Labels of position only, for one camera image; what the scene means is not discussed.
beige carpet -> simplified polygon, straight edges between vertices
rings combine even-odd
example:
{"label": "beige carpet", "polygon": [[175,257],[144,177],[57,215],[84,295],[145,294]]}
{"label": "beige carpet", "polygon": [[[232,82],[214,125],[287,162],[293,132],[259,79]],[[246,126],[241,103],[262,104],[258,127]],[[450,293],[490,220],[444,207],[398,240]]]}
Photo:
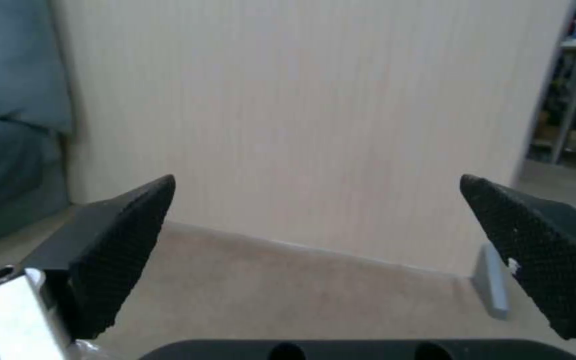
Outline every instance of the beige carpet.
{"label": "beige carpet", "polygon": [[[72,211],[0,241],[16,262]],[[167,224],[116,319],[96,342],[124,359],[185,339],[526,338],[576,354],[509,281],[509,321],[466,278]]]}

